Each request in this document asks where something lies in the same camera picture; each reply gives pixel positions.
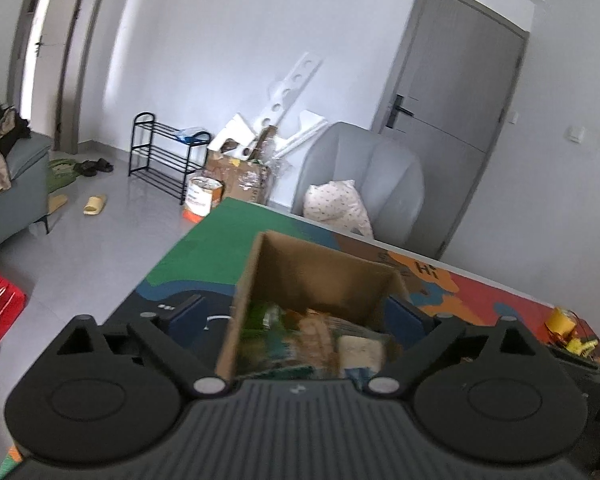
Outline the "white wall switch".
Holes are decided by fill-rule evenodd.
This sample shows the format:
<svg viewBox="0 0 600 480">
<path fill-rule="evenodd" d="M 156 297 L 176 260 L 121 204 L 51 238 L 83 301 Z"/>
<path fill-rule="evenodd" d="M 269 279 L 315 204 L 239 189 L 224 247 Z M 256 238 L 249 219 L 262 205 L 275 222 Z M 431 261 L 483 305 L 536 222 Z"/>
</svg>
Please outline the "white wall switch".
<svg viewBox="0 0 600 480">
<path fill-rule="evenodd" d="M 586 135 L 584 127 L 570 126 L 566 132 L 566 139 L 575 144 L 581 144 Z"/>
</svg>

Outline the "white blue label snack packet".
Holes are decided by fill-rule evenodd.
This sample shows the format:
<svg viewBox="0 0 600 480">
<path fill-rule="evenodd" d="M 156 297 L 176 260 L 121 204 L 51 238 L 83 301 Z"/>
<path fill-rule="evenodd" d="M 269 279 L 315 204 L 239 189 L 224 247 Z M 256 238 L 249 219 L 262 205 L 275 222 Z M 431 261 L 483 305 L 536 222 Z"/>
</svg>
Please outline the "white blue label snack packet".
<svg viewBox="0 0 600 480">
<path fill-rule="evenodd" d="M 362 389 L 385 362 L 385 346 L 377 339 L 341 336 L 337 341 L 338 375 Z"/>
</svg>

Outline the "white dotted pillow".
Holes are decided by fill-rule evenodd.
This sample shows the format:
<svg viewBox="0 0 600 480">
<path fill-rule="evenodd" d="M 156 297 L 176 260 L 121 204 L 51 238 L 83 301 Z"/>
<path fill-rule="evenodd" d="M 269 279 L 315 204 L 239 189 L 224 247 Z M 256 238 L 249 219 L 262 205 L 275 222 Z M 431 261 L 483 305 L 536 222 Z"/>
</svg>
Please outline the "white dotted pillow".
<svg viewBox="0 0 600 480">
<path fill-rule="evenodd" d="M 373 238 L 373 228 L 353 180 L 310 185 L 303 197 L 302 216 L 325 226 Z"/>
</svg>

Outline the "green snack bar packet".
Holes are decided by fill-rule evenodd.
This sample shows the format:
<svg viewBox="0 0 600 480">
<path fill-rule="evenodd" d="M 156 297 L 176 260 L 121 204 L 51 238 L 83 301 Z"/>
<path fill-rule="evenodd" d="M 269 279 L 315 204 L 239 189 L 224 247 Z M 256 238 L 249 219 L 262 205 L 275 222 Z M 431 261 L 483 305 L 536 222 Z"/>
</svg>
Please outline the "green snack bar packet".
<svg viewBox="0 0 600 480">
<path fill-rule="evenodd" d="M 285 325 L 285 311 L 274 302 L 250 304 L 236 358 L 236 374 L 251 375 L 300 363 L 296 336 Z"/>
</svg>

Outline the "brown cardboard box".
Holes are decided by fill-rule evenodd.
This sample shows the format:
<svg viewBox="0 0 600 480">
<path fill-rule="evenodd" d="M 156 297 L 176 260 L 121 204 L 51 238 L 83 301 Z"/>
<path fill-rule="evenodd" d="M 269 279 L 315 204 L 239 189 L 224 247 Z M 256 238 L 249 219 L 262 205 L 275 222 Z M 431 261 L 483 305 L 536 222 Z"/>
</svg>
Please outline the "brown cardboard box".
<svg viewBox="0 0 600 480">
<path fill-rule="evenodd" d="M 225 380 L 235 376 L 240 331 L 255 301 L 272 301 L 300 313 L 311 308 L 382 330 L 384 301 L 390 295 L 408 298 L 403 278 L 393 266 L 279 232 L 261 232 L 236 285 L 215 373 Z"/>
</svg>

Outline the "yellow toy clutter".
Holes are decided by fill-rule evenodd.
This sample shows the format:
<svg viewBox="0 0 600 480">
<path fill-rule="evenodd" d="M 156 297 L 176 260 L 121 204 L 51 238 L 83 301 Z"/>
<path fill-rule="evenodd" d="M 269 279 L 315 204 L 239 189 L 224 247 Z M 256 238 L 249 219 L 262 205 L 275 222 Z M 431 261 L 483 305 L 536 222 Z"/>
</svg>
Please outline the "yellow toy clutter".
<svg viewBox="0 0 600 480">
<path fill-rule="evenodd" d="M 579 337 L 573 337 L 570 339 L 570 341 L 568 341 L 566 350 L 575 356 L 588 358 L 596 349 L 599 342 L 600 341 L 598 339 L 583 340 Z"/>
</svg>

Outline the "grey closed door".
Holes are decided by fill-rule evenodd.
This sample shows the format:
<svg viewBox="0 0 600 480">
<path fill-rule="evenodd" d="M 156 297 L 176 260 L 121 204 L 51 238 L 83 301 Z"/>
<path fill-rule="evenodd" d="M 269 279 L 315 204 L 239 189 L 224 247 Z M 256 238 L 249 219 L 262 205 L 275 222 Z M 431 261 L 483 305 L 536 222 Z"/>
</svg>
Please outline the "grey closed door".
<svg viewBox="0 0 600 480">
<path fill-rule="evenodd" d="M 498 142 L 528 38 L 476 0 L 414 1 L 372 125 L 422 164 L 412 252 L 439 258 L 452 240 Z M 390 129 L 397 94 L 414 116 Z"/>
</svg>

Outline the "black metal shoe rack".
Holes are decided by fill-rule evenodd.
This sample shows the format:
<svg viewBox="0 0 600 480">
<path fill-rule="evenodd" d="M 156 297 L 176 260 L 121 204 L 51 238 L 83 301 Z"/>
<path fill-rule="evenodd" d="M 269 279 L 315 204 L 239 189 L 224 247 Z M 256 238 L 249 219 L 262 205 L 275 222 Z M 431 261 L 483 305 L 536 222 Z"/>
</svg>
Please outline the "black metal shoe rack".
<svg viewBox="0 0 600 480">
<path fill-rule="evenodd" d="M 185 202 L 187 182 L 199 176 L 208 157 L 212 136 L 203 128 L 178 129 L 151 112 L 133 119 L 128 176 Z"/>
</svg>

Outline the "black shoes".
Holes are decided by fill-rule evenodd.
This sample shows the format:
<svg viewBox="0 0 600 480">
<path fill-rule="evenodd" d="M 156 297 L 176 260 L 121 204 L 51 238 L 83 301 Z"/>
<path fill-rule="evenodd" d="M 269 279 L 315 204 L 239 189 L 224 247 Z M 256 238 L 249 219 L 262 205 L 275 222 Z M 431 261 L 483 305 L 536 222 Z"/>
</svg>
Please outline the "black shoes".
<svg viewBox="0 0 600 480">
<path fill-rule="evenodd" d="M 114 165 L 104 158 L 97 160 L 84 160 L 84 162 L 77 162 L 74 167 L 74 171 L 82 177 L 95 177 L 99 172 L 109 174 L 114 171 Z"/>
</svg>

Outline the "brown carton with packaging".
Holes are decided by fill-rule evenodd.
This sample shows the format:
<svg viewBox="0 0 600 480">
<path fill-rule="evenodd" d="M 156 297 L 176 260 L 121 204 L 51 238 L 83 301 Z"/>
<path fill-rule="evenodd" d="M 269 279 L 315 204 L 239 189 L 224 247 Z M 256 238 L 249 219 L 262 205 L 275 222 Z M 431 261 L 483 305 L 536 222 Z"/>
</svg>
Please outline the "brown carton with packaging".
<svg viewBox="0 0 600 480">
<path fill-rule="evenodd" d="M 239 159 L 230 153 L 240 152 L 238 142 L 223 136 L 220 150 L 208 151 L 204 175 L 223 185 L 222 198 L 234 198 L 246 203 L 265 205 L 275 183 L 278 163 L 274 162 L 275 126 L 262 131 L 261 139 L 250 148 L 255 158 Z"/>
</svg>

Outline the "orange white bucket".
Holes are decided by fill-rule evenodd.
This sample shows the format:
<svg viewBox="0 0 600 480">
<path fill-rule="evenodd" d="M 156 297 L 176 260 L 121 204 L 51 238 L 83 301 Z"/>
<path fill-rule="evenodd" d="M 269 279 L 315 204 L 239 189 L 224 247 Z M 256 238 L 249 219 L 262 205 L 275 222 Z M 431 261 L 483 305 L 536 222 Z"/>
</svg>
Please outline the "orange white bucket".
<svg viewBox="0 0 600 480">
<path fill-rule="evenodd" d="M 191 177 L 188 180 L 183 217 L 198 223 L 219 205 L 223 183 L 209 177 Z"/>
</svg>

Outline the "grey sofa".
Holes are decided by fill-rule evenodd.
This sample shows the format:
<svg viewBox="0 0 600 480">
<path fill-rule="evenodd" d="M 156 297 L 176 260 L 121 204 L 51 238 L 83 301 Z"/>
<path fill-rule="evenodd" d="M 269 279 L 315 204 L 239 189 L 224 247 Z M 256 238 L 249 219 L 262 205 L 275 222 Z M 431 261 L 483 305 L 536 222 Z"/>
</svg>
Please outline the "grey sofa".
<svg viewBox="0 0 600 480">
<path fill-rule="evenodd" d="M 47 222 L 47 169 L 52 139 L 31 130 L 0 153 L 0 245 L 36 222 Z"/>
</svg>

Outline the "colourful cartoon table mat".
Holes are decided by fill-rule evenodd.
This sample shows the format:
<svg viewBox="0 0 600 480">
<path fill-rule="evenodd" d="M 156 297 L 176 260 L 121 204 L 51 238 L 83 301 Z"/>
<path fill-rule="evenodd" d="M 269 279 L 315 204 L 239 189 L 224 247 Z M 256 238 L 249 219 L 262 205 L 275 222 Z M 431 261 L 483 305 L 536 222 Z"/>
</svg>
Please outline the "colourful cartoon table mat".
<svg viewBox="0 0 600 480">
<path fill-rule="evenodd" d="M 5 404 L 15 479 L 600 479 L 550 307 L 227 200 Z"/>
</svg>

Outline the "open grey door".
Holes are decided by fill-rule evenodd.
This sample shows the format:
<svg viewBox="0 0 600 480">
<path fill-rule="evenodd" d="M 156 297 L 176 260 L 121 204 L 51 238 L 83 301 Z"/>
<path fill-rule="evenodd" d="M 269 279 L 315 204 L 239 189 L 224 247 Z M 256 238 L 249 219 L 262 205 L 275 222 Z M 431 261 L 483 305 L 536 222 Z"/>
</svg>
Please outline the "open grey door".
<svg viewBox="0 0 600 480">
<path fill-rule="evenodd" d="M 54 149 L 76 154 L 86 68 L 102 0 L 23 0 L 7 102 Z"/>
</svg>

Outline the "teal clear cracker packet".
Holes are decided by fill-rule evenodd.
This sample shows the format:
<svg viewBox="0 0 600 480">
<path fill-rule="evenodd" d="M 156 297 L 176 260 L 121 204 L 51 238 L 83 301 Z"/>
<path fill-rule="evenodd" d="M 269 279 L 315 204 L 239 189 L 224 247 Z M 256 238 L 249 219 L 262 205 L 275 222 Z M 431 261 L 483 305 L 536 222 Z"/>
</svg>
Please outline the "teal clear cracker packet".
<svg viewBox="0 0 600 480">
<path fill-rule="evenodd" d="M 339 356 L 329 316 L 314 310 L 304 313 L 287 310 L 285 328 L 290 333 L 294 359 L 312 367 L 317 378 L 335 378 L 339 374 Z"/>
</svg>

